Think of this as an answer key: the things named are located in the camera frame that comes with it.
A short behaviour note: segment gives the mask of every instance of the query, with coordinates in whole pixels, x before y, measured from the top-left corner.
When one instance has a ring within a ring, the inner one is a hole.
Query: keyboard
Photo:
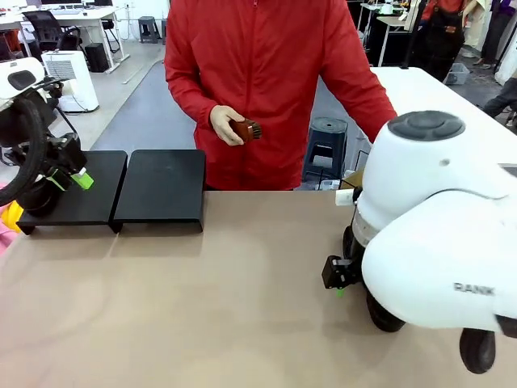
[[[81,10],[51,10],[53,15],[77,15]]]

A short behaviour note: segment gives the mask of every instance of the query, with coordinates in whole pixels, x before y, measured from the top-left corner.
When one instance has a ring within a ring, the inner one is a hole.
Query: hand
[[[244,141],[230,128],[229,121],[244,121],[244,117],[225,105],[216,105],[210,112],[210,122],[217,136],[229,146],[242,146]]]

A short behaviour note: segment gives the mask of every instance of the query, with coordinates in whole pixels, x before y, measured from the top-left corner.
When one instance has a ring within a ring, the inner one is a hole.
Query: person in red jacket
[[[397,115],[345,0],[174,0],[164,63],[219,190],[301,184],[318,75],[370,141]],[[230,128],[244,118],[261,124],[260,140]]]

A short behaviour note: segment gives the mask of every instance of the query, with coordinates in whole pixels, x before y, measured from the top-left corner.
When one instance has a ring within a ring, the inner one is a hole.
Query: jacket sleeve
[[[210,125],[217,102],[204,95],[188,35],[188,0],[174,0],[167,18],[165,74],[172,97],[198,124]]]
[[[397,116],[386,90],[370,71],[345,0],[328,0],[321,76],[325,84],[373,142]]]

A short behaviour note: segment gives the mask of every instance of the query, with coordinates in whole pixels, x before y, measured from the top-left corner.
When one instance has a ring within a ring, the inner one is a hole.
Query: plastic stool
[[[167,36],[167,21],[162,20],[162,44],[165,44],[165,38]]]
[[[142,16],[138,18],[138,31],[140,32],[140,43],[150,40],[151,43],[158,43],[160,32],[153,16]]]
[[[325,179],[341,179],[347,143],[348,123],[339,119],[318,117],[310,125],[309,145],[305,155],[302,179],[306,175]],[[332,167],[316,166],[314,157],[332,158]]]

